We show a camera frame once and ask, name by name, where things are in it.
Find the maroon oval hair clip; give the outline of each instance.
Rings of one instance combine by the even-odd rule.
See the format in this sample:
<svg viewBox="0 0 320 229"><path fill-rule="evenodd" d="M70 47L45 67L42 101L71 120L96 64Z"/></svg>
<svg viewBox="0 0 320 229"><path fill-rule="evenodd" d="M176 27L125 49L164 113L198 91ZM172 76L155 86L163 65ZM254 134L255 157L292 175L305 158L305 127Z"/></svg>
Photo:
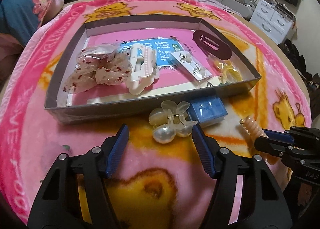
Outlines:
<svg viewBox="0 0 320 229"><path fill-rule="evenodd" d="M193 33L193 40L199 48L208 51L221 60L228 60L232 56L232 50L228 44L203 30L196 30Z"/></svg>

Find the silver screw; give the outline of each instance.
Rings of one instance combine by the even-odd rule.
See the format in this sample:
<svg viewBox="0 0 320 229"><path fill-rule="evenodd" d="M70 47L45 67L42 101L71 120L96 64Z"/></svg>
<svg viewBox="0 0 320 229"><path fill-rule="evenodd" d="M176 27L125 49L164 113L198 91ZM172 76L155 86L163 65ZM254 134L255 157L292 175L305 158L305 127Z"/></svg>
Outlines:
<svg viewBox="0 0 320 229"><path fill-rule="evenodd" d="M255 159L256 161L261 161L261 160L262 160L262 157L261 157L259 154L256 154L256 155L254 156L254 159Z"/></svg>
<svg viewBox="0 0 320 229"><path fill-rule="evenodd" d="M94 154L97 154L97 153L99 153L101 151L101 148L100 147L94 147L93 149L92 149L92 153L94 153Z"/></svg>
<svg viewBox="0 0 320 229"><path fill-rule="evenodd" d="M62 153L59 155L59 160L65 160L67 158L67 154Z"/></svg>
<svg viewBox="0 0 320 229"><path fill-rule="evenodd" d="M221 148L221 149L220 149L220 152L221 152L222 154L228 154L228 153L229 153L229 150L228 150L227 148Z"/></svg>

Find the small blue gift box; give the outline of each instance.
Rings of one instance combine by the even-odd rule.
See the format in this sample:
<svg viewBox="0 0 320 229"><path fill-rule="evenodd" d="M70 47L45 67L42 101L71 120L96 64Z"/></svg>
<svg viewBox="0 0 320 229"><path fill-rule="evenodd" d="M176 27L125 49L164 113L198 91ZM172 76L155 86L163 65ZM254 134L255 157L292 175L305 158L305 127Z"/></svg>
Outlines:
<svg viewBox="0 0 320 229"><path fill-rule="evenodd" d="M201 97L189 101L188 115L192 121L197 120L201 127L221 122L228 114L221 99L217 96Z"/></svg>

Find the pink blanket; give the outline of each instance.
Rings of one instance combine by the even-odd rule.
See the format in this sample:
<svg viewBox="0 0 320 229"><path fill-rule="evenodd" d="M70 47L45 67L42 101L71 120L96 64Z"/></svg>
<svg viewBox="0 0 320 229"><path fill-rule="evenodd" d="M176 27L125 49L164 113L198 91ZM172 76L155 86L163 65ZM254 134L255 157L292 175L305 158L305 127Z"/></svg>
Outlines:
<svg viewBox="0 0 320 229"><path fill-rule="evenodd" d="M310 108L299 86L272 49L231 14L194 0L95 0L66 7L33 35L12 74L0 108L0 189L26 222L43 179L70 146L84 154L114 135L121 123L130 130L122 162L107 189L119 220L129 228L192 228L201 224L215 181L203 171L190 137L169 144L152 139L148 115L62 126L43 109L46 89L63 50L85 21L130 14L203 17L230 39L252 62L262 79L247 95L223 100L226 119L205 130L235 154L256 153L239 119L253 114L263 128L284 131L311 125ZM288 169L263 155L284 188ZM230 222L237 220L241 183ZM83 215L90 220L85 205Z"/></svg>

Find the drawer handle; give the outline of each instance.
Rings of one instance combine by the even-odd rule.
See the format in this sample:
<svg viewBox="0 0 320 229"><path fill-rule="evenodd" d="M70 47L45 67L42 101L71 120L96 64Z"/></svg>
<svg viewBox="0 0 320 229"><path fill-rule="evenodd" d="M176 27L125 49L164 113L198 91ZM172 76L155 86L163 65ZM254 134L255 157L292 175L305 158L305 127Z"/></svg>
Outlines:
<svg viewBox="0 0 320 229"><path fill-rule="evenodd" d="M263 13L268 13L268 11L265 10L264 8L261 8L261 10L262 10Z"/></svg>
<svg viewBox="0 0 320 229"><path fill-rule="evenodd" d="M284 26L284 24L282 22L280 22L279 20L278 20L278 23L280 26Z"/></svg>
<svg viewBox="0 0 320 229"><path fill-rule="evenodd" d="M266 29L266 27L264 26L264 24L262 23L262 27L263 27L263 29L265 30L265 31L267 31L267 32L270 32L271 31L271 29Z"/></svg>

